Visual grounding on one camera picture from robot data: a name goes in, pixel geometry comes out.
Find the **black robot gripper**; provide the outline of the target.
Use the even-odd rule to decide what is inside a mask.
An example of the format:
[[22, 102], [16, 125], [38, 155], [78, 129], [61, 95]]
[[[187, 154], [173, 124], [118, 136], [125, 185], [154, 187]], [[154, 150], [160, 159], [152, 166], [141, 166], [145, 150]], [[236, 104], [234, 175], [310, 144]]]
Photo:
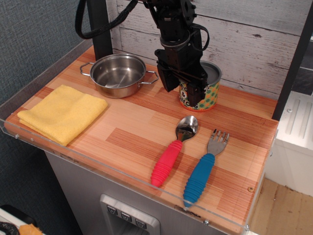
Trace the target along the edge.
[[200, 64], [208, 43], [202, 44], [201, 31], [206, 28], [161, 28], [160, 42], [164, 49], [157, 49], [157, 70], [167, 92], [188, 82], [187, 96], [191, 107], [205, 98], [207, 73]]

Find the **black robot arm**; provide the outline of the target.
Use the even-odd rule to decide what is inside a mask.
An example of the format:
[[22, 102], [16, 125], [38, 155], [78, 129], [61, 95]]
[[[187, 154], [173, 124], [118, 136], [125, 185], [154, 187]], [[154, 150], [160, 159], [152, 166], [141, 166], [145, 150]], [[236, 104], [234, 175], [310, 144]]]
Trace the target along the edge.
[[201, 32], [207, 29], [193, 22], [195, 5], [189, 0], [146, 0], [146, 8], [160, 30], [157, 69], [164, 88], [170, 92], [181, 81], [187, 86], [190, 106], [205, 98], [208, 75], [200, 60], [208, 43], [203, 44]]

